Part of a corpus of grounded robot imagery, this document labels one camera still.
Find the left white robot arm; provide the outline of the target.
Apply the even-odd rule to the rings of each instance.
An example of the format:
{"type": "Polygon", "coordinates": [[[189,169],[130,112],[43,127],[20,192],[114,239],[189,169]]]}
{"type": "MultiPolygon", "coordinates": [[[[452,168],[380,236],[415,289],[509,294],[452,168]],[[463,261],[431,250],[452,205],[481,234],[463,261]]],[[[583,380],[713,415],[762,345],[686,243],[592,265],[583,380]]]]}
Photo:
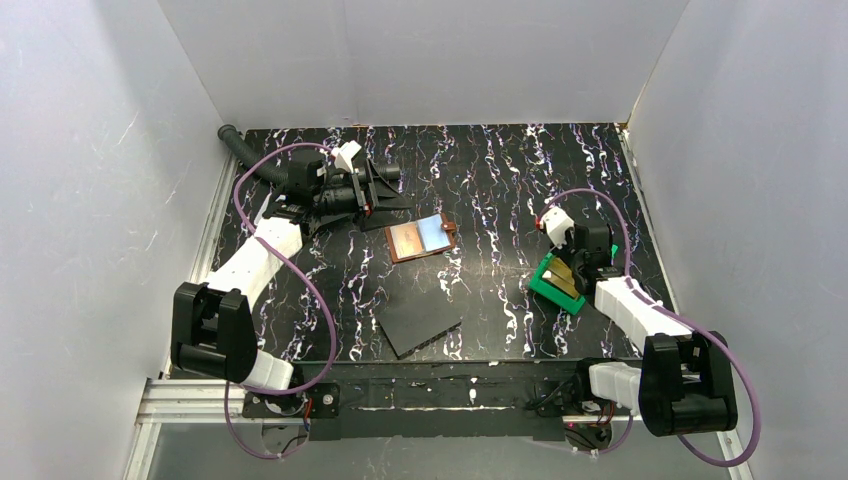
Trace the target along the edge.
{"type": "Polygon", "coordinates": [[[262,350],[253,309],[278,271],[286,267],[313,294],[330,327],[327,302],[292,258],[322,228],[351,220],[362,231],[397,223],[395,212],[410,209],[398,191],[400,169],[378,166],[349,141],[329,148],[297,143],[280,148],[290,159],[276,168],[272,196],[258,222],[241,218],[250,236],[201,282],[181,284],[173,299],[172,364],[183,371],[238,384],[254,393],[290,395],[315,385],[294,386],[294,366],[262,350]]]}

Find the gold credit card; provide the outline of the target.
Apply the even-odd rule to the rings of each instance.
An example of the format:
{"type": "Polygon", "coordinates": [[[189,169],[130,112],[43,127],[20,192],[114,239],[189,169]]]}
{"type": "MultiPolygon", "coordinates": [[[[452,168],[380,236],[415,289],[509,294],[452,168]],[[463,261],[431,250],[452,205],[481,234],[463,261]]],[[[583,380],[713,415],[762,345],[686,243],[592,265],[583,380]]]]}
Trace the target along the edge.
{"type": "Polygon", "coordinates": [[[424,252],[415,223],[392,226],[389,228],[389,235],[391,237],[394,257],[397,260],[412,258],[424,252]]]}

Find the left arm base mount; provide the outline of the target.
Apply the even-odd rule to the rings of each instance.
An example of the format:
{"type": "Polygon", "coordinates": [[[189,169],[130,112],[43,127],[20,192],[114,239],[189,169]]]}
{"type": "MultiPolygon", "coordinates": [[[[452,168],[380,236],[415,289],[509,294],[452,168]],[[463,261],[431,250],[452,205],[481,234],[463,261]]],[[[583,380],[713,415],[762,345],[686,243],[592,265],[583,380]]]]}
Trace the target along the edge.
{"type": "Polygon", "coordinates": [[[292,437],[279,452],[270,452],[268,450],[257,452],[240,439],[235,432],[230,417],[227,416],[226,421],[232,438],[242,451],[260,460],[283,460],[298,452],[308,442],[310,432],[309,415],[313,409],[313,398],[317,395],[320,388],[328,386],[332,381],[335,381],[340,372],[341,370],[338,368],[330,369],[326,372],[322,371],[312,380],[288,390],[269,390],[260,389],[259,387],[242,386],[242,389],[260,401],[270,400],[272,404],[281,405],[283,410],[292,409],[293,413],[291,417],[298,420],[297,425],[302,428],[303,433],[292,437]]]}

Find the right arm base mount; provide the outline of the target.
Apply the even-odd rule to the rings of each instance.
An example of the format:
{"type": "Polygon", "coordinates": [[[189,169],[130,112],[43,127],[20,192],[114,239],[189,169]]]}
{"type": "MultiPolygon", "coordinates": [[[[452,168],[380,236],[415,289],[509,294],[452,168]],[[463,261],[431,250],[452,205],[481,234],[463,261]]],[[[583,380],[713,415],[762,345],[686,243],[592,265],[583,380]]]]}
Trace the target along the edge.
{"type": "Polygon", "coordinates": [[[559,383],[548,393],[533,390],[523,410],[539,418],[558,418],[563,421],[565,440],[576,454],[598,457],[612,453],[629,438],[635,418],[625,410],[624,430],[614,432],[618,405],[608,399],[582,397],[576,380],[559,383]]]}

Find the brown leather card holder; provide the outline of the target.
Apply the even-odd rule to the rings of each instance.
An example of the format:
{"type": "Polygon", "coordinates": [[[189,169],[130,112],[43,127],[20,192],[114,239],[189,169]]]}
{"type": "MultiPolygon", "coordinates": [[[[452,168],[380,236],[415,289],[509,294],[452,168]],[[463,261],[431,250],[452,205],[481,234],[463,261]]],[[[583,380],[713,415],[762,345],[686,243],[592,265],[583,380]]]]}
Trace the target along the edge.
{"type": "Polygon", "coordinates": [[[457,224],[443,213],[384,229],[394,264],[452,250],[457,245],[457,224]]]}

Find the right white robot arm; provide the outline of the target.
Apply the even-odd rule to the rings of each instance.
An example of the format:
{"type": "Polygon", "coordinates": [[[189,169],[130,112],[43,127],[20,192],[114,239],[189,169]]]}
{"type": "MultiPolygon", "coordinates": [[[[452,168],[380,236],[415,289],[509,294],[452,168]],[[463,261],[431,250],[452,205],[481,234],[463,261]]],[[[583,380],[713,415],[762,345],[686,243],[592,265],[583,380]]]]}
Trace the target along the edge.
{"type": "Polygon", "coordinates": [[[576,402],[615,403],[641,416],[657,437],[727,431],[738,421],[723,338],[702,334],[660,312],[637,282],[613,263],[609,227],[575,225],[561,256],[574,286],[639,346],[639,367],[623,361],[579,362],[569,388],[576,402]]]}

